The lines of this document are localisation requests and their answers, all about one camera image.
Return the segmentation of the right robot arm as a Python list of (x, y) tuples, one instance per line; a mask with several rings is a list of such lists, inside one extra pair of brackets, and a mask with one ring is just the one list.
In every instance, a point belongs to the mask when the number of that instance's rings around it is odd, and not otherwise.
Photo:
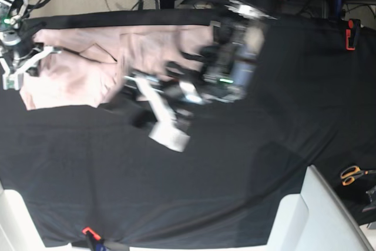
[(4, 90), (19, 91), (25, 74), (39, 75), (39, 63), (51, 54), (59, 54), (61, 48), (35, 42), (34, 34), (41, 24), (27, 26), (27, 20), (34, 9), (41, 8), (50, 0), (39, 0), (31, 5), (29, 0), (1, 0), (1, 67)]

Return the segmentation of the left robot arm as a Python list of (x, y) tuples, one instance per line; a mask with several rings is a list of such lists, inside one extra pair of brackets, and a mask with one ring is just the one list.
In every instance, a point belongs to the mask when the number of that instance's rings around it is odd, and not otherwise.
[(272, 17), (280, 1), (227, 0), (229, 17), (220, 20), (214, 43), (198, 55), (182, 53), (184, 59), (200, 64), (196, 71), (168, 61), (164, 65), (166, 82), (138, 70), (127, 77), (127, 86), (144, 96), (151, 107), (147, 112), (148, 118), (155, 119), (151, 139), (181, 152), (189, 141), (186, 129), (192, 115), (186, 105), (232, 103), (244, 98), (263, 44), (260, 22)]

